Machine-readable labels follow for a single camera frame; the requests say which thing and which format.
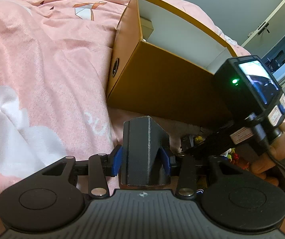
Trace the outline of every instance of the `ribbed surface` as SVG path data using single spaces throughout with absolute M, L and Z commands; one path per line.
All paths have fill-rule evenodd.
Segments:
M 171 191 L 124 191 L 93 201 L 75 223 L 41 235 L 7 231 L 1 239 L 284 239 L 275 230 L 263 235 L 239 235 L 210 223 L 194 202 Z

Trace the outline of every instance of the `open storage box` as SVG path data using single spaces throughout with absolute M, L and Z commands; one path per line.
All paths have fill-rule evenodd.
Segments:
M 152 24 L 147 39 L 141 21 L 143 28 Z M 231 114 L 214 90 L 212 77 L 227 58 L 235 56 L 225 40 L 176 7 L 162 0 L 130 0 L 117 26 L 107 104 L 219 126 Z

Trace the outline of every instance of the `label on camera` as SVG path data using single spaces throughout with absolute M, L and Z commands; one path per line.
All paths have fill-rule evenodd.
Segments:
M 282 116 L 282 113 L 280 112 L 280 109 L 278 105 L 276 105 L 273 110 L 268 115 L 269 122 L 272 126 L 276 126 Z
M 281 98 L 280 98 L 280 103 L 283 106 L 283 108 L 285 109 L 285 95 L 282 94 Z
M 247 140 L 248 138 L 252 136 L 253 136 L 253 133 L 251 129 L 248 127 L 243 127 L 230 135 L 235 145 L 240 144 L 241 142 Z

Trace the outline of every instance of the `white door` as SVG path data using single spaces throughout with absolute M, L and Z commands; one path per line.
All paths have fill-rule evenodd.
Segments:
M 264 57 L 285 36 L 285 0 L 242 44 L 251 55 Z

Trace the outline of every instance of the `pink bedding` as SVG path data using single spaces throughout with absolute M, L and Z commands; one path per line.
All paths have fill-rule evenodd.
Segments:
M 238 55 L 248 55 L 198 6 L 164 1 L 227 39 Z M 64 156 L 84 160 L 121 143 L 123 122 L 139 115 L 108 109 L 105 87 L 116 26 L 128 2 L 0 0 L 0 192 Z M 174 150 L 180 135 L 199 132 L 155 120 Z M 118 179 L 109 186 L 117 188 Z

